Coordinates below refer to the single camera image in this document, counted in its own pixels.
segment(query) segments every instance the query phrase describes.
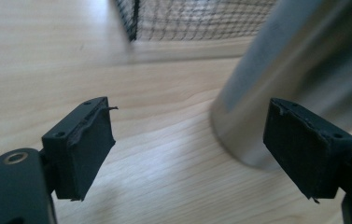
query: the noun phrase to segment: round hole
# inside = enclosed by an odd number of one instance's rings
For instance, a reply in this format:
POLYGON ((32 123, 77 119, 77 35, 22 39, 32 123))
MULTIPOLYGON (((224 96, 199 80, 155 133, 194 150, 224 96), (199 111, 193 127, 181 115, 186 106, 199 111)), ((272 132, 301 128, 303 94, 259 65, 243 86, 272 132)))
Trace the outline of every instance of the round hole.
POLYGON ((28 157, 27 152, 16 152, 7 156, 4 159, 4 163, 6 165, 15 164, 15 163, 24 161, 27 157, 28 157))
POLYGON ((22 217, 15 217, 11 219, 7 224, 23 224, 24 223, 24 218, 22 217))
POLYGON ((62 137, 64 135, 65 135, 64 132, 58 132, 58 133, 54 134, 55 137, 62 137))
POLYGON ((341 134, 339 134, 339 133, 335 133, 333 136, 336 137, 336 138, 343 138, 343 136, 341 134))

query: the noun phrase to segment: mesh net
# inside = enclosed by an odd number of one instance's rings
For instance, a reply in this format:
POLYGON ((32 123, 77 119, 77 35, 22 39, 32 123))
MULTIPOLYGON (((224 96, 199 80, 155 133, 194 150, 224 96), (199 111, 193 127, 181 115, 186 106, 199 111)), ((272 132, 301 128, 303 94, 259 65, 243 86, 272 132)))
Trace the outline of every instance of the mesh net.
POLYGON ((256 35, 275 0, 116 0, 130 40, 256 35))

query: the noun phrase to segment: wooden floor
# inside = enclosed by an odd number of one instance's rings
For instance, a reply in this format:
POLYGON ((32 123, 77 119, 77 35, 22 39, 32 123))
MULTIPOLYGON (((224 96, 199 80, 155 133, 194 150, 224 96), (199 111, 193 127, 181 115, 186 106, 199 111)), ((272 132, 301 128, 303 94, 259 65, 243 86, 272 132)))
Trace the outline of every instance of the wooden floor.
POLYGON ((130 63, 114 12, 106 0, 0 1, 0 155, 42 148, 85 100, 120 108, 86 200, 55 200, 59 223, 341 223, 341 191, 308 201, 281 170, 245 167, 213 136, 209 106, 238 58, 130 63))

